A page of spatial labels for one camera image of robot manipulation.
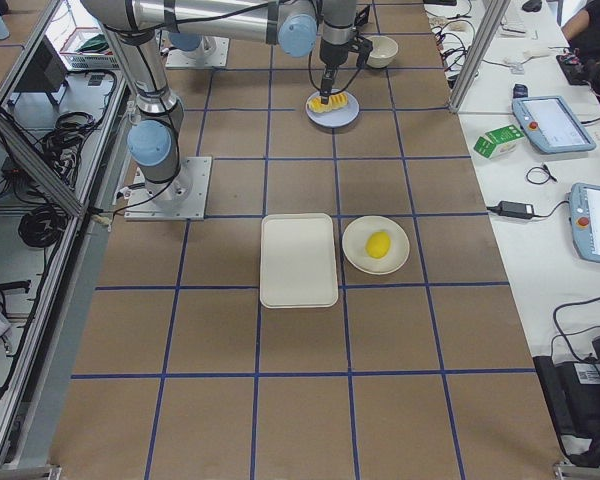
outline blue joint cap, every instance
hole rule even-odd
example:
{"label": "blue joint cap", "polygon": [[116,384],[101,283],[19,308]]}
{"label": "blue joint cap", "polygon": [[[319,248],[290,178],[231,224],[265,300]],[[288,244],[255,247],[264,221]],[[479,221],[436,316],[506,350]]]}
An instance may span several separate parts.
{"label": "blue joint cap", "polygon": [[313,50],[317,35],[316,20],[311,15],[302,13],[285,20],[278,32],[278,43],[292,57],[304,57]]}
{"label": "blue joint cap", "polygon": [[169,32],[169,40],[178,50],[193,52],[202,43],[202,36],[196,33]]}
{"label": "blue joint cap", "polygon": [[169,129],[155,120],[143,120],[131,128],[127,145],[133,158],[143,167],[155,167],[171,151]]}

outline metal mounting plate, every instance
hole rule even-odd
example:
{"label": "metal mounting plate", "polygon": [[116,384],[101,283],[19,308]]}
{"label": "metal mounting plate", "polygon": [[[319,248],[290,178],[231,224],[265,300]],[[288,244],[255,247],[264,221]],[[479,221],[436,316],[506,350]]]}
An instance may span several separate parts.
{"label": "metal mounting plate", "polygon": [[[167,220],[203,220],[209,192],[211,177],[211,157],[187,157],[182,162],[182,168],[188,170],[192,178],[191,192],[181,202],[169,206],[157,205],[149,201],[125,211],[124,217],[129,221],[167,221]],[[138,169],[134,183],[144,182],[144,175]],[[129,205],[144,202],[149,194],[143,188],[132,190]]]}
{"label": "metal mounting plate", "polygon": [[229,54],[229,39],[213,37],[216,41],[215,51],[208,57],[195,59],[189,58],[182,50],[171,50],[167,57],[165,66],[168,69],[204,69],[212,67],[224,67],[227,65]]}

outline white desk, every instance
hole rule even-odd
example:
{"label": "white desk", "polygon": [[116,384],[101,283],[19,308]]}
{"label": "white desk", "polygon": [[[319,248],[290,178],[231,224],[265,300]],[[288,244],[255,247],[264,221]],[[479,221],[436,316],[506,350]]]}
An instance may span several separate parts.
{"label": "white desk", "polygon": [[[555,56],[562,53],[556,47],[564,47],[567,42],[548,5],[545,3],[539,12],[529,13],[521,10],[524,0],[511,1],[527,27],[527,34],[525,37],[496,34],[484,59],[496,63],[503,63],[505,59],[523,62],[525,51],[550,48],[553,53],[548,57],[529,60],[523,65],[523,75],[513,74],[504,66],[482,62],[478,76],[460,106],[460,113],[508,114],[511,112],[513,86],[521,83],[528,87],[529,96],[560,95],[576,115],[600,116],[600,106],[589,87],[569,85],[556,62]],[[467,21],[477,29],[485,10],[482,0],[474,0],[472,5],[471,18]],[[427,5],[427,10],[436,15],[452,17],[455,13],[465,13],[468,7],[466,1],[460,0],[454,8]],[[466,46],[472,42],[470,29],[453,31],[447,28],[445,31],[460,37]],[[459,42],[453,36],[444,42],[445,49],[457,46]]]}
{"label": "white desk", "polygon": [[[487,130],[514,123],[513,116],[462,114],[460,121],[486,205],[500,200],[531,203],[537,214],[546,215],[565,199],[574,183],[600,185],[600,122],[588,128],[598,144],[591,152],[542,155],[523,140],[513,152],[486,159],[472,150],[476,139]],[[526,172],[542,162],[549,166],[557,183],[539,186],[525,180]],[[549,354],[556,334],[552,323],[555,307],[600,296],[600,264],[578,257],[568,218],[567,206],[541,221],[491,215],[532,355]],[[565,331],[600,325],[600,304],[564,310],[559,319]],[[597,335],[600,330],[572,337],[572,341],[576,349],[589,352],[591,339]],[[561,340],[556,342],[556,352],[565,352]]]}

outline yellow object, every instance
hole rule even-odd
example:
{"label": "yellow object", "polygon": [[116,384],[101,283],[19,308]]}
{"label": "yellow object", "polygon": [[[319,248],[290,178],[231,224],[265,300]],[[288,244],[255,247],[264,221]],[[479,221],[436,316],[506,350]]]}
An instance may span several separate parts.
{"label": "yellow object", "polygon": [[349,98],[347,97],[346,93],[342,92],[331,95],[329,97],[329,103],[326,105],[320,103],[320,97],[317,96],[309,100],[307,102],[307,106],[314,113],[327,113],[332,110],[338,110],[339,108],[346,107],[347,103],[349,103]]}
{"label": "yellow object", "polygon": [[384,257],[389,252],[389,248],[391,248],[391,237],[384,230],[371,235],[365,246],[367,254],[372,258]]}

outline rectangular tray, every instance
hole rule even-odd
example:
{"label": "rectangular tray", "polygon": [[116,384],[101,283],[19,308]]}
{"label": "rectangular tray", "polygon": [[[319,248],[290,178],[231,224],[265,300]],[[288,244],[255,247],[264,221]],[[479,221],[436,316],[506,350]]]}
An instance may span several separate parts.
{"label": "rectangular tray", "polygon": [[338,301],[333,222],[324,213],[262,220],[260,301],[267,308],[330,307]]}

